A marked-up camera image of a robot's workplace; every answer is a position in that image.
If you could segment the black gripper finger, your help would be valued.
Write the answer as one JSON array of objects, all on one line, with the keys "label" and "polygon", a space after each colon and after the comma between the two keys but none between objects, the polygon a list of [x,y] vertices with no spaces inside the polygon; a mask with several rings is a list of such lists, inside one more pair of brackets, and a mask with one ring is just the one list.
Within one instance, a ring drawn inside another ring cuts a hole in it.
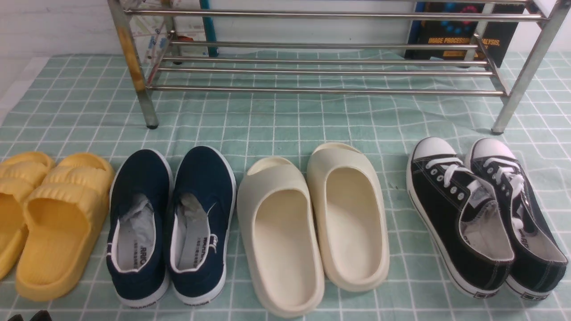
[{"label": "black gripper finger", "polygon": [[30,321],[53,321],[53,319],[49,311],[40,310],[30,318]]}]

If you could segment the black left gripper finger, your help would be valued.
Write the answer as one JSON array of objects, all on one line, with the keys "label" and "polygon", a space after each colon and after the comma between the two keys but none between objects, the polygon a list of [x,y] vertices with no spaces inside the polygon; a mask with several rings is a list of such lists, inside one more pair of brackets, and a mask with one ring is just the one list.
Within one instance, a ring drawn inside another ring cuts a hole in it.
[{"label": "black left gripper finger", "polygon": [[13,315],[8,319],[8,321],[23,321],[23,317],[20,314]]}]

